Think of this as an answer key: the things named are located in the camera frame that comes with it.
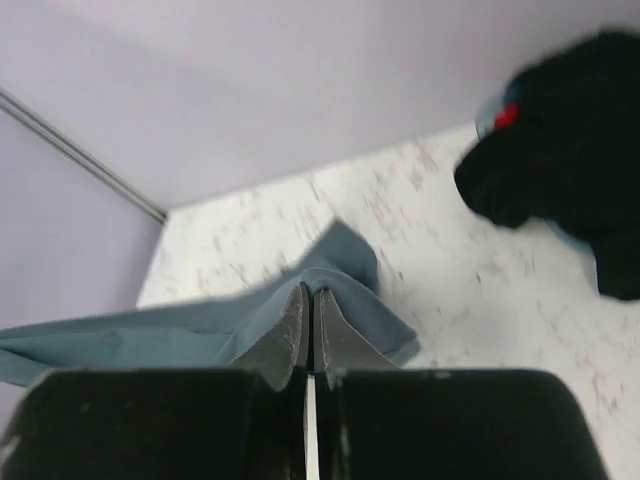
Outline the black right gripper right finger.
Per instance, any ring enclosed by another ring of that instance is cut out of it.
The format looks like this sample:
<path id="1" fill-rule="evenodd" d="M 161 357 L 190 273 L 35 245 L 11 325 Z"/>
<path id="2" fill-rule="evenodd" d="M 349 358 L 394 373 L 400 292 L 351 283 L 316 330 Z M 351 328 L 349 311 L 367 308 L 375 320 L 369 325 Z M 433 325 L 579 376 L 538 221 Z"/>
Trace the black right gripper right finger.
<path id="1" fill-rule="evenodd" d="M 323 479 L 604 479 L 570 389 L 532 369 L 395 367 L 313 300 L 319 475 Z"/>

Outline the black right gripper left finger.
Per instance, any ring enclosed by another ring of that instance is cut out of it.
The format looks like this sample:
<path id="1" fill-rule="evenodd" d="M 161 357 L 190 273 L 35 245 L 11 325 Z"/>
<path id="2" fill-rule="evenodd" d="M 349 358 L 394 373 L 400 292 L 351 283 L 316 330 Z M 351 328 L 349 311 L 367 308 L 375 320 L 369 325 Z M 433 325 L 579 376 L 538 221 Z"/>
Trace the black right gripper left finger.
<path id="1" fill-rule="evenodd" d="M 302 479 L 308 288 L 221 368 L 62 370 L 1 440 L 5 479 Z"/>

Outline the grey-blue t shirt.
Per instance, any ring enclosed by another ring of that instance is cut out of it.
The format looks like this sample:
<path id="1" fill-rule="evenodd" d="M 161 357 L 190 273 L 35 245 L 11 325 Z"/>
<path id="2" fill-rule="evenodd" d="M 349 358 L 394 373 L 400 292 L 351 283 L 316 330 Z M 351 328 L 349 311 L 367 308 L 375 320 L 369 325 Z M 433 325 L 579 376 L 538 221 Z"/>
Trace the grey-blue t shirt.
<path id="1" fill-rule="evenodd" d="M 295 267 L 240 296 L 4 329 L 1 380 L 26 387 L 59 368 L 228 365 L 275 325 L 301 283 L 331 290 L 347 322 L 394 364 L 419 351 L 416 332 L 379 297 L 373 248 L 335 221 Z"/>

